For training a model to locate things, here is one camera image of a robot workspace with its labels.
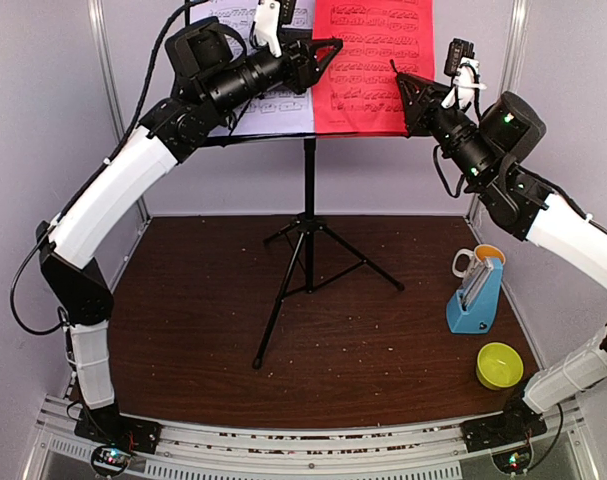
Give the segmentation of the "lavender sheet music page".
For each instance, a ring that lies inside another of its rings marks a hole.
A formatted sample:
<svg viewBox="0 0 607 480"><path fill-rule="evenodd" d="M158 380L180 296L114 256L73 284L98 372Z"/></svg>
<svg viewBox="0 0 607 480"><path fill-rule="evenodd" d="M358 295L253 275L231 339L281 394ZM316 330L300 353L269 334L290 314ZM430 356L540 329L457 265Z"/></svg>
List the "lavender sheet music page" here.
<svg viewBox="0 0 607 480"><path fill-rule="evenodd" d="M237 31L247 43L248 53L255 49L249 45L250 30L255 17L256 1L208 1L191 9L192 22L215 16L219 22ZM281 136L308 134L314 131L312 92L294 94L283 86L276 87L244 102L235 110L236 128L215 129L214 136Z"/></svg>

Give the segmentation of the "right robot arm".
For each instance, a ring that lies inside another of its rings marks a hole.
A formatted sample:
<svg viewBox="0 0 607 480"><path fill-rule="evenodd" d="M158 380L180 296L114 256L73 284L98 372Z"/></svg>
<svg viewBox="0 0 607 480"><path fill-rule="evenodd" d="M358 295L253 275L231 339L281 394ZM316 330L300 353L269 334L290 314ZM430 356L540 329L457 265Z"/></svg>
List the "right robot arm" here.
<svg viewBox="0 0 607 480"><path fill-rule="evenodd" d="M505 91L474 123L447 104L447 86L402 72L396 84L408 135L437 141L498 227L558 255L607 290L607 229L561 187L521 165L546 133L524 99ZM516 441L551 407L606 378L607 322L582 347L520 382L501 413L480 423Z"/></svg>

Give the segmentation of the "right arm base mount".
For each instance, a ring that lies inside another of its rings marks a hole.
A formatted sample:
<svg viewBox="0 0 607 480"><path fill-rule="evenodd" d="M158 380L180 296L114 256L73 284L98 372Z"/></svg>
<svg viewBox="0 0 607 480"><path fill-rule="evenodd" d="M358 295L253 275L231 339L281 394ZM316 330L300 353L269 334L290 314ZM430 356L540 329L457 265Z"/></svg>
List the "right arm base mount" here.
<svg viewBox="0 0 607 480"><path fill-rule="evenodd" d="M547 432L540 417L523 420L503 413L467 420L460 426L468 453L488 450L501 473L525 474L535 463L533 440Z"/></svg>

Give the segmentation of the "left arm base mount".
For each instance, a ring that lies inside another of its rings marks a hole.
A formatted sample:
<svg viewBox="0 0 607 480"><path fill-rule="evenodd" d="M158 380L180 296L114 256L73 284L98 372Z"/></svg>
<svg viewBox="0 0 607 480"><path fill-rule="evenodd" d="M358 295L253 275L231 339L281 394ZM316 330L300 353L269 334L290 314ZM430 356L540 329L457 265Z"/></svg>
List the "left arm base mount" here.
<svg viewBox="0 0 607 480"><path fill-rule="evenodd" d="M74 434L97 443L90 453L90 466L102 477L123 474L141 454L154 454L161 436L158 422L121 417L115 427L101 426L82 412Z"/></svg>

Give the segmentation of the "black music stand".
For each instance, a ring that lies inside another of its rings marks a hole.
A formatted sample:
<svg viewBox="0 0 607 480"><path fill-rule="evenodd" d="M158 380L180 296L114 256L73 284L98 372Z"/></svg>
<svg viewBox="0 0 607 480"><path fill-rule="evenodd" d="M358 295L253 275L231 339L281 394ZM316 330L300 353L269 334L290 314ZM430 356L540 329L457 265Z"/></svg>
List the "black music stand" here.
<svg viewBox="0 0 607 480"><path fill-rule="evenodd" d="M314 293L361 267L369 267L385 281L389 282L397 291L402 292L405 290L405 285L400 280L393 277L363 252L359 251L347 240L337 234L328 226L323 217L316 214L315 187L317 137L315 135L307 135L303 138L303 150L304 210L294 216L282 229L263 240L263 245L268 247L277 239L285 238L292 249L292 254L252 363L252 368L254 370L259 370L263 366L268 345L277 324L280 311L288 297L301 292L308 294ZM357 259L357 262L353 265L320 283L315 282L315 235L318 233L327 235Z"/></svg>

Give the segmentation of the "blue metronome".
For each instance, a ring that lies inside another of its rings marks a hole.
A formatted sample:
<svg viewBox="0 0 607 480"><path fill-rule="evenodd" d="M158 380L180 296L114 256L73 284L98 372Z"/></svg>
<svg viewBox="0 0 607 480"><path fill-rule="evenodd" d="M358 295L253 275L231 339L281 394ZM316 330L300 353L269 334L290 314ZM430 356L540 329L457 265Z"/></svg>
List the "blue metronome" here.
<svg viewBox="0 0 607 480"><path fill-rule="evenodd" d="M496 318L503 263L487 257L462 274L461 285L446 306L446 321L453 334L486 334Z"/></svg>

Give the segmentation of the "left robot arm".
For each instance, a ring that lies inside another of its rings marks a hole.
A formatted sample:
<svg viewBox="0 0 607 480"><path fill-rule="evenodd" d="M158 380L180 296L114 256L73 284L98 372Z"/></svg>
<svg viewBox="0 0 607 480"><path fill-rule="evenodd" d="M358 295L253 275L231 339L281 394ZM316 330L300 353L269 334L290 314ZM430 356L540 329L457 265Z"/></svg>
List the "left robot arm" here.
<svg viewBox="0 0 607 480"><path fill-rule="evenodd" d="M127 424L110 378L107 330L114 299L95 258L130 207L157 181L202 147L219 127L233 127L244 103L283 87L302 94L316 85L342 50L339 38L288 37L290 1L262 1L249 38L214 16L180 30L165 23L154 53L174 72L169 97L138 102L113 152L65 207L37 230L33 255L60 303L89 429L106 444Z"/></svg>

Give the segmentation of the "red sheet music page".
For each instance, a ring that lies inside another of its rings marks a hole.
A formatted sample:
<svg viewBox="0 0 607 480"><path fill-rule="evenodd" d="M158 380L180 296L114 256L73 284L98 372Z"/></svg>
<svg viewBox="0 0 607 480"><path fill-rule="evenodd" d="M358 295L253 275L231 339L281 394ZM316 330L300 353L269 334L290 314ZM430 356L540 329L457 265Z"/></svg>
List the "red sheet music page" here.
<svg viewBox="0 0 607 480"><path fill-rule="evenodd" d="M317 1L313 38L343 48L312 89L320 135L404 135L396 72L435 76L433 3Z"/></svg>

